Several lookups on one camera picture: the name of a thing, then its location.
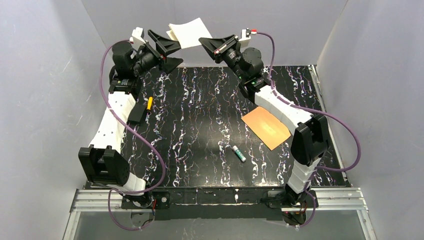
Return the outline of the beige letter paper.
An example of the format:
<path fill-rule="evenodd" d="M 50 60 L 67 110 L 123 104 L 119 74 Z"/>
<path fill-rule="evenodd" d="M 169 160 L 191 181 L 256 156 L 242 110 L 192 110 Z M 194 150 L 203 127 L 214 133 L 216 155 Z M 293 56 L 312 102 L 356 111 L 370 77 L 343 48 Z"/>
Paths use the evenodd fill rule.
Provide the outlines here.
<path fill-rule="evenodd" d="M 199 38 L 212 38 L 200 17 L 184 24 L 170 23 L 168 26 L 166 34 L 171 40 L 179 42 L 181 49 L 200 46 Z"/>

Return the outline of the orange brown envelope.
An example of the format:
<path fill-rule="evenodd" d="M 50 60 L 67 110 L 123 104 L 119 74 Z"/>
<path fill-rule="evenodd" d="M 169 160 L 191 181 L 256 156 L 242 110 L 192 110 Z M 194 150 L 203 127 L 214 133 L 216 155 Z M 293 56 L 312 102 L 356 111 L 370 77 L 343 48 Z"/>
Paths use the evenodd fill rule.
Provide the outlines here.
<path fill-rule="evenodd" d="M 263 107 L 256 107 L 241 120 L 271 151 L 291 137 L 289 129 Z"/>

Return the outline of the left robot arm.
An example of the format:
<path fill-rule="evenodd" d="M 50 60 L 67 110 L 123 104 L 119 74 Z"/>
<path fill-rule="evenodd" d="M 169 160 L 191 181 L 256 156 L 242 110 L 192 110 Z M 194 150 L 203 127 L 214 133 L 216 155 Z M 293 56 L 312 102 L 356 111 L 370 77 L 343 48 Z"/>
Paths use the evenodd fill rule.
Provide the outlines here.
<path fill-rule="evenodd" d="M 128 40 L 108 48 L 112 51 L 114 65 L 110 71 L 108 94 L 102 94 L 106 110 L 93 139 L 78 152 L 89 182 L 108 186 L 129 196 L 142 196 L 153 189 L 147 187 L 144 179 L 131 173 L 129 161 L 121 154 L 125 130 L 140 136 L 127 122 L 141 90 L 141 75 L 155 67 L 169 74 L 183 62 L 181 58 L 168 57 L 181 49 L 177 40 L 152 30 L 147 33 L 155 46 L 143 38 L 143 29 L 137 27 Z"/>

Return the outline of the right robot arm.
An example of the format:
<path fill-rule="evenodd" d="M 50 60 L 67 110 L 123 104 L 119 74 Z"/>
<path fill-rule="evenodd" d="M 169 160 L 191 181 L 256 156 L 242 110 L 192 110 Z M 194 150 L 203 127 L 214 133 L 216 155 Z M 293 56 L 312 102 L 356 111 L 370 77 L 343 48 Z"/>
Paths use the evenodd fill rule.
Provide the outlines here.
<path fill-rule="evenodd" d="M 290 152 L 294 165 L 280 199 L 285 204 L 302 201 L 314 171 L 329 148 L 327 118 L 319 111 L 301 109 L 280 94 L 271 80 L 264 78 L 261 52 L 254 47 L 241 51 L 242 44 L 236 35 L 201 37 L 198 41 L 216 63 L 225 62 L 239 78 L 238 87 L 246 99 L 267 110 L 292 134 Z"/>

